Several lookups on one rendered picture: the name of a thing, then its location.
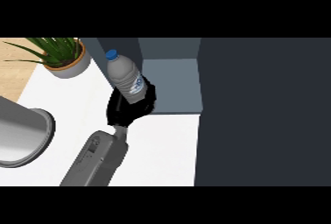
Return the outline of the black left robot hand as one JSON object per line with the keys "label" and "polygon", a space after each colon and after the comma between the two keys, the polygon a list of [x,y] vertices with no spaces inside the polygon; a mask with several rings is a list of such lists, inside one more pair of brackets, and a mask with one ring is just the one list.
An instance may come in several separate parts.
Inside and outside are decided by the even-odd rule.
{"label": "black left robot hand", "polygon": [[157,93],[155,86],[143,77],[146,83],[145,98],[136,103],[130,104],[120,91],[114,89],[106,109],[106,118],[109,126],[129,127],[136,119],[146,116],[155,109]]}

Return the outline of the clear blue-capped water bottle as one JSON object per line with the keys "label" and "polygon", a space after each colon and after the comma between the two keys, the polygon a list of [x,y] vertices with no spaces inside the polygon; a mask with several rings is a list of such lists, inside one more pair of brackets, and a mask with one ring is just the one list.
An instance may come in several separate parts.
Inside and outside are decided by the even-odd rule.
{"label": "clear blue-capped water bottle", "polygon": [[115,49],[108,50],[106,59],[108,78],[127,99],[129,104],[133,104],[145,98],[148,90],[140,70],[133,60],[120,55]]}

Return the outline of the grey open cabinet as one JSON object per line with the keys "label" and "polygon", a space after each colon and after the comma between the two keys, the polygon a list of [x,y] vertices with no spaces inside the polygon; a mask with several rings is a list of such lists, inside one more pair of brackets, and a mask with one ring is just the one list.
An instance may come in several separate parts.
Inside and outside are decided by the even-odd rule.
{"label": "grey open cabinet", "polygon": [[81,38],[103,75],[106,51],[127,56],[157,90],[152,113],[199,114],[202,95],[198,72],[199,38]]}

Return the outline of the dark grey cabinet door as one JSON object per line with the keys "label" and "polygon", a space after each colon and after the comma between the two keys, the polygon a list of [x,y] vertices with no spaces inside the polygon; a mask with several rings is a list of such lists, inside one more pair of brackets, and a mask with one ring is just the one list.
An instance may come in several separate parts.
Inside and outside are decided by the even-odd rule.
{"label": "dark grey cabinet door", "polygon": [[331,38],[204,38],[199,186],[331,186]]}

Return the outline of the green potted plant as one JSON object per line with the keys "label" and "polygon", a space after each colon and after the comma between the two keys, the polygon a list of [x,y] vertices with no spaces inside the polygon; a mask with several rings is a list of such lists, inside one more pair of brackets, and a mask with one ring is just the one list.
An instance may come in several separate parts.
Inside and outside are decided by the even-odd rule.
{"label": "green potted plant", "polygon": [[92,56],[80,38],[27,38],[27,40],[43,52],[7,43],[38,57],[38,60],[22,59],[22,62],[41,64],[59,79],[71,79],[83,74],[89,68]]}

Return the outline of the grey cylindrical appliance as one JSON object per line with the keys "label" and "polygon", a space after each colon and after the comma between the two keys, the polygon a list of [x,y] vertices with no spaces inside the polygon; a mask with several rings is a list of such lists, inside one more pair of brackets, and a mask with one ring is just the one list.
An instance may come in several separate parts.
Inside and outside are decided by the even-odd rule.
{"label": "grey cylindrical appliance", "polygon": [[0,96],[0,167],[16,168],[43,154],[56,132],[56,120],[41,108],[25,108]]}

